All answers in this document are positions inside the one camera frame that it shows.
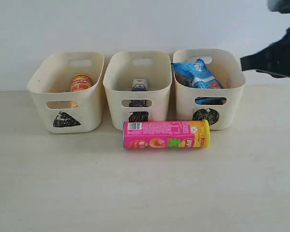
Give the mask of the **cream bin with triangle mark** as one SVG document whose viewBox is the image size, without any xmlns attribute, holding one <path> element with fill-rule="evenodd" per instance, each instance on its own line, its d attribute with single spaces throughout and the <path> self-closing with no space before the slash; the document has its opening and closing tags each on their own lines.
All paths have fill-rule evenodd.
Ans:
<svg viewBox="0 0 290 232">
<path fill-rule="evenodd" d="M 88 132 L 101 124 L 106 101 L 104 62 L 104 55 L 97 52 L 63 52 L 49 56 L 39 66 L 27 89 L 49 132 Z M 88 75 L 93 85 L 72 92 L 77 74 Z"/>
</svg>

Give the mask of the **cream bin with square mark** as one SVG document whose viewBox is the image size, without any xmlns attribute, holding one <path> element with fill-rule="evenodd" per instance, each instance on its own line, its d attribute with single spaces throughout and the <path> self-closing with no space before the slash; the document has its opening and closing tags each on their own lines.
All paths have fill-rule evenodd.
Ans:
<svg viewBox="0 0 290 232">
<path fill-rule="evenodd" d="M 147 91 L 131 91 L 133 79 L 146 79 Z M 172 84 L 171 61 L 160 51 L 123 51 L 112 56 L 103 80 L 113 126 L 124 122 L 165 121 Z M 129 107 L 146 100 L 147 107 Z"/>
</svg>

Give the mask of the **yellow Lay's chip can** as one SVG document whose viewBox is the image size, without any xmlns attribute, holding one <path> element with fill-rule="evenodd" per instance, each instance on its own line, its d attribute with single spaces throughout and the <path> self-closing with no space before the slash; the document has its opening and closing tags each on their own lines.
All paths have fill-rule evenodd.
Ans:
<svg viewBox="0 0 290 232">
<path fill-rule="evenodd" d="M 83 91 L 93 86 L 92 79 L 87 74 L 76 74 L 72 78 L 70 92 Z"/>
</svg>

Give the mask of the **pink Lay's chip can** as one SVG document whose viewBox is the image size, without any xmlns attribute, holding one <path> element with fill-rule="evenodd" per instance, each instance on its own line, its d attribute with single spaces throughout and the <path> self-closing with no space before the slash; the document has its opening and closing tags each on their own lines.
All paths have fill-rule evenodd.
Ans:
<svg viewBox="0 0 290 232">
<path fill-rule="evenodd" d="M 122 133 L 125 149 L 205 148 L 210 145 L 210 129 L 206 119 L 126 122 Z"/>
</svg>

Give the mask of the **white blue milk carton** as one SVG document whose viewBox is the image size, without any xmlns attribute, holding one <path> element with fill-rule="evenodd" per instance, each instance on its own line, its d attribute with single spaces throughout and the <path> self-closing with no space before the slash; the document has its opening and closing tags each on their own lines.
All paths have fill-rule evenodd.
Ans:
<svg viewBox="0 0 290 232">
<path fill-rule="evenodd" d="M 148 81 L 146 79 L 133 79 L 131 91 L 147 91 Z"/>
</svg>

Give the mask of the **dark purple juice carton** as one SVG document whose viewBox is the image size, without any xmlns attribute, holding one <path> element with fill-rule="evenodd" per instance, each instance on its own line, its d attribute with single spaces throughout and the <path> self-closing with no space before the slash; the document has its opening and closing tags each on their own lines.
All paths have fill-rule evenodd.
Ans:
<svg viewBox="0 0 290 232">
<path fill-rule="evenodd" d="M 147 107 L 146 100 L 131 100 L 129 107 Z"/>
</svg>

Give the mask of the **cream bin with circle mark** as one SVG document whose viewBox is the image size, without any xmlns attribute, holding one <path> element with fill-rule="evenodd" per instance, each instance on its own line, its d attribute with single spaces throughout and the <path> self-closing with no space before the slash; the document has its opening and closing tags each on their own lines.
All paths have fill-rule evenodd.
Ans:
<svg viewBox="0 0 290 232">
<path fill-rule="evenodd" d="M 176 119 L 206 119 L 211 130 L 228 128 L 234 119 L 246 84 L 240 65 L 228 51 L 221 49 L 183 49 L 173 55 L 173 62 L 195 62 L 211 58 L 206 63 L 223 89 L 200 89 L 186 87 L 175 75 Z"/>
</svg>

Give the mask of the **blue noodle packet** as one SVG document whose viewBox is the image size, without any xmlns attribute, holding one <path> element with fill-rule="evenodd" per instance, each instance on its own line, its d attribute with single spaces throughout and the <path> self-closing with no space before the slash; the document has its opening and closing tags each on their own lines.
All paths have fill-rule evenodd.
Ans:
<svg viewBox="0 0 290 232">
<path fill-rule="evenodd" d="M 175 62 L 171 66 L 177 82 L 186 87 L 224 89 L 222 83 L 215 78 L 201 58 L 198 58 L 195 62 Z"/>
</svg>

